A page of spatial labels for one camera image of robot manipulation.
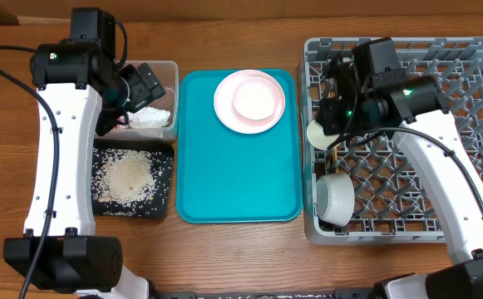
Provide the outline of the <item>white napkin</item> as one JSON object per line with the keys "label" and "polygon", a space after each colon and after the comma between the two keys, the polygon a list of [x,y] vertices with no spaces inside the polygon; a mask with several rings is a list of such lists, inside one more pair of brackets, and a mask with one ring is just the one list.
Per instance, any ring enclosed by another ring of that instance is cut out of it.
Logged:
{"label": "white napkin", "polygon": [[133,129],[155,129],[166,126],[169,122],[168,110],[144,107],[136,113],[129,114],[129,126]]}

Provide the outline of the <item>white paper cup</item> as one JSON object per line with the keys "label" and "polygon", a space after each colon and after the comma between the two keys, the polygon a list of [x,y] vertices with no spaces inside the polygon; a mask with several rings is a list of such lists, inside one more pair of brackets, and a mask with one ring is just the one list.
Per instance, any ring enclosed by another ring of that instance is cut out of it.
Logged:
{"label": "white paper cup", "polygon": [[318,150],[328,150],[334,147],[333,143],[338,139],[339,133],[326,135],[323,126],[316,120],[312,120],[307,128],[308,142]]}

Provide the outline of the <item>grey rice bowl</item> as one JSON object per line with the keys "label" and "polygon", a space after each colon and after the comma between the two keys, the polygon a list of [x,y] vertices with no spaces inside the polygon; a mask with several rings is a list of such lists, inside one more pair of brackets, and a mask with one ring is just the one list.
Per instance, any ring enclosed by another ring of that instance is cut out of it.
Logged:
{"label": "grey rice bowl", "polygon": [[326,174],[316,183],[318,217],[336,226],[346,226],[352,219],[355,193],[346,173]]}

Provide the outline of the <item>small pink bowl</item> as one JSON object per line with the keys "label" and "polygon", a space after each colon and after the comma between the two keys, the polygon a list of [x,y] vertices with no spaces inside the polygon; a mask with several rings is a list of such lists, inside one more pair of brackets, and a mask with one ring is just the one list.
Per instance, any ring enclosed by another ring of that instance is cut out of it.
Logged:
{"label": "small pink bowl", "polygon": [[269,118],[276,111],[278,102],[277,87],[265,78],[249,77],[234,88],[234,108],[248,120]]}

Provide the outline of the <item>large pink plate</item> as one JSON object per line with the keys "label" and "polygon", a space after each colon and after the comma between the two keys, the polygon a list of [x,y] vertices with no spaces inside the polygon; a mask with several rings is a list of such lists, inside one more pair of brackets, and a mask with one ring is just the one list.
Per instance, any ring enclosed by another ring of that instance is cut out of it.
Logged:
{"label": "large pink plate", "polygon": [[[234,88],[244,79],[261,77],[270,80],[278,89],[279,102],[276,111],[264,120],[248,120],[234,108]],[[271,129],[281,119],[286,106],[286,96],[283,88],[271,75],[257,70],[241,70],[226,76],[214,93],[214,111],[219,120],[229,129],[241,134],[258,134]]]}

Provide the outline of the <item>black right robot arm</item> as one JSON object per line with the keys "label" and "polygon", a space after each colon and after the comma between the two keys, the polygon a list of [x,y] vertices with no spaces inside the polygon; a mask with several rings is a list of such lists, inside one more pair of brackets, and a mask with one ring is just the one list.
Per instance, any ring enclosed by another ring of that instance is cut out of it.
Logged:
{"label": "black right robot arm", "polygon": [[389,37],[335,56],[321,78],[326,88],[307,129],[309,143],[331,150],[359,135],[391,138],[426,191],[451,259],[437,272],[378,282],[371,297],[483,298],[483,182],[437,79],[409,76]]}

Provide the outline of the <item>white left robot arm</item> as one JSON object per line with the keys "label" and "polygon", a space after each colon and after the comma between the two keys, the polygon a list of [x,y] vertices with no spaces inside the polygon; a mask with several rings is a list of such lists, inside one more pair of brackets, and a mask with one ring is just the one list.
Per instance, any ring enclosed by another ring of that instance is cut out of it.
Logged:
{"label": "white left robot arm", "polygon": [[20,238],[7,238],[5,262],[26,286],[85,298],[154,298],[154,284],[122,261],[118,238],[96,234],[91,207],[94,139],[165,94],[147,65],[116,55],[122,24],[97,7],[76,7],[70,36],[32,51],[39,104],[33,199]]}

